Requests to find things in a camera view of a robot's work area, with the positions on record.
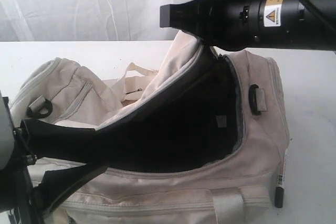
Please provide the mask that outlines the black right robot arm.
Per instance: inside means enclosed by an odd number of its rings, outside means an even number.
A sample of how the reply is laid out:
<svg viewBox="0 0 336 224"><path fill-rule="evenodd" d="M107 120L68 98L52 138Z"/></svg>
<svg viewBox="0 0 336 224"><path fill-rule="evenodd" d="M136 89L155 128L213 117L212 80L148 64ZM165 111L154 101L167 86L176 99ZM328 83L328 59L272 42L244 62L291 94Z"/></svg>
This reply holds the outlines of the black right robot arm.
<svg viewBox="0 0 336 224"><path fill-rule="evenodd" d="M335 0L192 0L161 6L160 27L226 51L334 51Z"/></svg>

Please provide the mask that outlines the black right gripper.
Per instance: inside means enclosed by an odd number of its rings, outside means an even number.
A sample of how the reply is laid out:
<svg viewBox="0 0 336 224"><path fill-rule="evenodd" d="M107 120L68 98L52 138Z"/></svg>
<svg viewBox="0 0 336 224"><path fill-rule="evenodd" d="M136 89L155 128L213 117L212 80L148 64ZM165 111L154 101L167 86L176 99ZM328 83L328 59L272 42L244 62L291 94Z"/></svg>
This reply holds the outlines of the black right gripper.
<svg viewBox="0 0 336 224"><path fill-rule="evenodd" d="M174 28L227 51L250 47L260 0L192 0L160 7L161 28Z"/></svg>

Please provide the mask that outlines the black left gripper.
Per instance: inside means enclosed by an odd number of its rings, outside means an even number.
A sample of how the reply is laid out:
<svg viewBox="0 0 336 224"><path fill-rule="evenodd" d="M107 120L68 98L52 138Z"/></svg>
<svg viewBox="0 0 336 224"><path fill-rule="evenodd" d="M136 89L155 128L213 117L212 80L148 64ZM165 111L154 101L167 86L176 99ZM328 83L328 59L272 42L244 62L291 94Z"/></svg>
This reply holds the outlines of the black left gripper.
<svg viewBox="0 0 336 224"><path fill-rule="evenodd" d="M1 170L1 213L9 223L44 223L62 203L83 185L105 172L116 160L109 134L92 128L65 127L37 119L25 119L13 129L14 150ZM33 187L28 166L37 157L90 163L44 173Z"/></svg>

